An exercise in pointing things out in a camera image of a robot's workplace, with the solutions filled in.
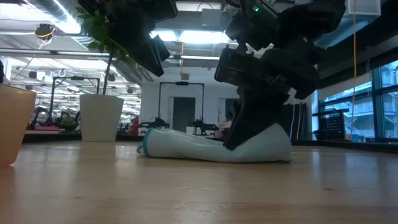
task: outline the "glass wall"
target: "glass wall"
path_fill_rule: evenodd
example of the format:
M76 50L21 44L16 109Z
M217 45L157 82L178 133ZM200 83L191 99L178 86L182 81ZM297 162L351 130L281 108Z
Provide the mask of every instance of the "glass wall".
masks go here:
M342 110L345 132L371 139L376 142L398 141L398 61L375 68L372 81L355 88L353 111L353 88L320 102L320 110Z

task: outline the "white cloth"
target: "white cloth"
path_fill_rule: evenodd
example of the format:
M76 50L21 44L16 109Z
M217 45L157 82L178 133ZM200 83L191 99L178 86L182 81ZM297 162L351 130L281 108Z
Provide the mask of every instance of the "white cloth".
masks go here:
M137 149L147 157L201 159L215 162L290 161L292 146L286 132L273 124L230 151L222 142L170 129L150 129Z

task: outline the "table surface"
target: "table surface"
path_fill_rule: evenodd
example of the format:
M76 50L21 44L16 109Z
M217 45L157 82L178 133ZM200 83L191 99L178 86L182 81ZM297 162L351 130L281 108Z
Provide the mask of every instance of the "table surface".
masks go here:
M0 223L398 223L398 156L295 147L290 164L153 159L134 142L25 144Z

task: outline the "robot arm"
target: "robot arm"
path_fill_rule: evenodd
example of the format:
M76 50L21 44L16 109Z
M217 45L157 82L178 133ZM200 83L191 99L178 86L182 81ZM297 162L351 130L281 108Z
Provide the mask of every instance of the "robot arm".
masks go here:
M325 49L313 41L337 28L345 0L318 0L283 12L263 0L240 0L240 7L226 30L239 47L223 49L215 73L215 80L239 87L240 104L224 142L230 150L283 119L291 88L301 100L316 89L314 65ZM274 47L256 58L246 53L246 44L255 50Z

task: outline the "orange cup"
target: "orange cup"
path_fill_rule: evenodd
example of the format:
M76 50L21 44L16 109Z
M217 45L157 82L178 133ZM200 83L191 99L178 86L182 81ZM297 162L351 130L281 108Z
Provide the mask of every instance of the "orange cup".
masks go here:
M17 159L36 93L0 84L0 167Z

